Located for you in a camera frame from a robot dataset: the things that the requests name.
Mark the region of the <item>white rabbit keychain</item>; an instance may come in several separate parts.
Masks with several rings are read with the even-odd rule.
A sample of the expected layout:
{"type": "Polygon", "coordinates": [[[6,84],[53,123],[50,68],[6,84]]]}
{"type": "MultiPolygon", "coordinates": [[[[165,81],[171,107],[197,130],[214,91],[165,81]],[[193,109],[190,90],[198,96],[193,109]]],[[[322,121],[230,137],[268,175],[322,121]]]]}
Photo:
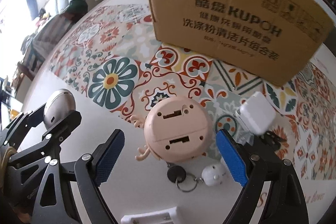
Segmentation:
{"type": "Polygon", "coordinates": [[[200,176],[195,176],[187,172],[182,166],[173,163],[168,163],[167,167],[168,180],[183,193],[193,192],[199,184],[205,184],[209,187],[221,185],[224,183],[227,174],[227,168],[223,158],[214,164],[206,166],[200,176]],[[193,185],[191,188],[185,189],[182,185],[188,180],[190,180],[193,185]]]}

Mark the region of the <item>black clip device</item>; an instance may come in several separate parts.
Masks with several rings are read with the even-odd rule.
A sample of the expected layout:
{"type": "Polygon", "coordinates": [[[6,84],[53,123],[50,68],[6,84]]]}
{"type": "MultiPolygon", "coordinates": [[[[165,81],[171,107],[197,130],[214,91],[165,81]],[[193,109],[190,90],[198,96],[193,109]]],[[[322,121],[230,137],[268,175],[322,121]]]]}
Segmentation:
{"type": "Polygon", "coordinates": [[[243,145],[243,147],[252,152],[276,152],[281,148],[283,143],[287,142],[286,139],[278,136],[273,131],[266,131],[262,135],[252,134],[249,140],[243,145]]]}

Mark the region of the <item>white square charger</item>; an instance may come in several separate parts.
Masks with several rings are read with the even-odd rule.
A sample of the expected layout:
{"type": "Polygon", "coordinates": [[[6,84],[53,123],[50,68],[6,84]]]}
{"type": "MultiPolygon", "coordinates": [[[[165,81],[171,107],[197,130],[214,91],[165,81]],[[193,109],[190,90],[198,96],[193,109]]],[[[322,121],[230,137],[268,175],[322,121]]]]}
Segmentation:
{"type": "Polygon", "coordinates": [[[255,92],[235,112],[245,131],[264,135],[276,118],[276,111],[261,92],[255,92]]]}

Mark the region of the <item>silver oval mouse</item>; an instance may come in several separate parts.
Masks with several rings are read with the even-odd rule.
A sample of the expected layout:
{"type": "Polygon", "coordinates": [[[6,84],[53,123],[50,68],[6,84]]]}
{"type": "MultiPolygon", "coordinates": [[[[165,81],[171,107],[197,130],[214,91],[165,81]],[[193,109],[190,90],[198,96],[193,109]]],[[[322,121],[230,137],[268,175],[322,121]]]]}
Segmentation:
{"type": "Polygon", "coordinates": [[[46,129],[65,118],[71,111],[76,110],[74,95],[68,89],[55,91],[45,104],[43,123],[46,129]]]}

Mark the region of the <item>pink round deer device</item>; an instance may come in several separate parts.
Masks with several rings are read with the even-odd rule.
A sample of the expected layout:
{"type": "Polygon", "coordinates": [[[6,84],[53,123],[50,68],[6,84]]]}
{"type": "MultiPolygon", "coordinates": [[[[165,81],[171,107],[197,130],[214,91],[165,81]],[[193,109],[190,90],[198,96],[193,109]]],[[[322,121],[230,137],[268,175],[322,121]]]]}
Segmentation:
{"type": "Polygon", "coordinates": [[[205,108],[183,96],[165,98],[143,118],[130,121],[143,129],[146,145],[138,148],[137,161],[153,155],[170,163],[188,161],[206,152],[212,142],[212,121],[205,108]]]}

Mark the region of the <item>white battery charger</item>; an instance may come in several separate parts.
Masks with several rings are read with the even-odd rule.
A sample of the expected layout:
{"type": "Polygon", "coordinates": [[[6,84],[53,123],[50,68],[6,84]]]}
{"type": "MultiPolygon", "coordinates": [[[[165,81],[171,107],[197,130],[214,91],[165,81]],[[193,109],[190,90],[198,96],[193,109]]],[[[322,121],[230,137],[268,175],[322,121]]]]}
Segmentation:
{"type": "Polygon", "coordinates": [[[124,215],[121,219],[122,224],[154,224],[154,223],[185,223],[178,207],[164,210],[152,211],[149,213],[124,215]]]}

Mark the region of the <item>patterned table runner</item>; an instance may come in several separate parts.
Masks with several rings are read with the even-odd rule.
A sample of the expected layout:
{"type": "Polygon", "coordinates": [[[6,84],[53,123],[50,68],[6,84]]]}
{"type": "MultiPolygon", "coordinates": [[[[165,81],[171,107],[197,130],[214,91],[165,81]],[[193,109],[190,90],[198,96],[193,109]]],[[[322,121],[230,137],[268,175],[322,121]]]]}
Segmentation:
{"type": "Polygon", "coordinates": [[[166,98],[199,102],[215,131],[243,131],[235,112],[255,92],[276,110],[278,157],[299,176],[335,179],[335,85],[312,63],[277,87],[211,57],[155,39],[146,5],[102,6],[59,43],[49,69],[91,101],[128,121],[166,98]]]}

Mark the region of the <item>brown cardboard box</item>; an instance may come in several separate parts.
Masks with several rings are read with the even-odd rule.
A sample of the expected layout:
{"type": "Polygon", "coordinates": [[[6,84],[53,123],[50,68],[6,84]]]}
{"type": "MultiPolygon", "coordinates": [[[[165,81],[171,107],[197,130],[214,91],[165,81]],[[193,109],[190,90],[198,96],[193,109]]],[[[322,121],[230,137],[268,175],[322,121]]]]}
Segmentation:
{"type": "Polygon", "coordinates": [[[334,28],[314,0],[149,0],[149,6],[160,42],[278,86],[305,67],[334,28]]]}

